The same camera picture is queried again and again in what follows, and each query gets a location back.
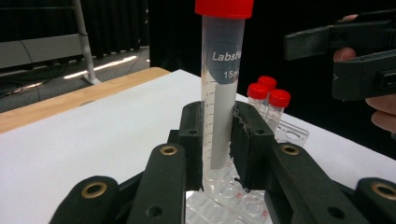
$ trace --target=metal pole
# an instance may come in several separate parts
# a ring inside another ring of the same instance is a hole
[[[93,71],[93,61],[91,55],[90,42],[88,40],[88,34],[85,31],[85,23],[82,15],[81,4],[79,0],[73,0],[73,5],[75,8],[74,11],[76,15],[76,21],[78,24],[79,43],[81,45],[81,50],[82,50],[82,54],[84,55],[84,59],[87,62],[88,75],[84,75],[84,78],[92,85],[101,83],[101,81],[96,78],[95,73]]]

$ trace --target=wooden surface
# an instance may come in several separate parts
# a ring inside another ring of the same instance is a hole
[[[170,72],[159,67],[151,67],[124,77],[114,78],[78,91],[72,91],[45,101],[1,113],[0,133],[57,115],[167,74],[170,74]]]

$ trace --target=red screw cap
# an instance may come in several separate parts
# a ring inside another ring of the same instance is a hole
[[[251,83],[247,88],[247,96],[253,99],[265,100],[267,98],[268,88],[259,83]]]
[[[253,11],[253,0],[195,0],[195,13],[228,19],[247,19]]]
[[[269,91],[273,91],[276,87],[276,79],[273,77],[261,76],[257,82],[267,86]]]
[[[283,90],[273,90],[270,93],[270,98],[268,100],[270,105],[276,107],[287,107],[290,103],[290,93]]]

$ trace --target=black backdrop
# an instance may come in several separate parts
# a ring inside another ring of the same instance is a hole
[[[149,45],[148,0],[80,0],[92,56]],[[0,42],[78,32],[72,0],[0,0]]]
[[[396,141],[371,122],[375,112],[364,101],[332,98],[332,52],[286,61],[283,36],[334,23],[345,15],[395,8],[396,1],[325,0],[254,2],[247,19],[238,93],[261,75],[275,77],[291,93],[285,112],[396,160]],[[193,0],[148,1],[151,66],[183,69],[200,76],[201,17]]]

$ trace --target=centrifuge tube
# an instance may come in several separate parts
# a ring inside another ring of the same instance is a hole
[[[265,122],[275,133],[279,124],[283,111],[290,103],[290,93],[284,90],[273,90],[270,92]]]
[[[269,76],[260,76],[259,79],[257,80],[257,83],[264,85],[268,88],[268,94],[267,97],[265,98],[265,100],[262,102],[264,104],[264,116],[267,113],[267,109],[268,109],[268,100],[270,98],[270,92],[273,91],[276,88],[276,79],[274,79],[273,77],[269,77]]]
[[[251,83],[247,87],[247,103],[253,105],[264,118],[267,104],[268,88],[259,83]]]
[[[195,1],[195,12],[203,16],[201,120],[204,179],[209,181],[229,156],[245,19],[252,9],[253,0]]]

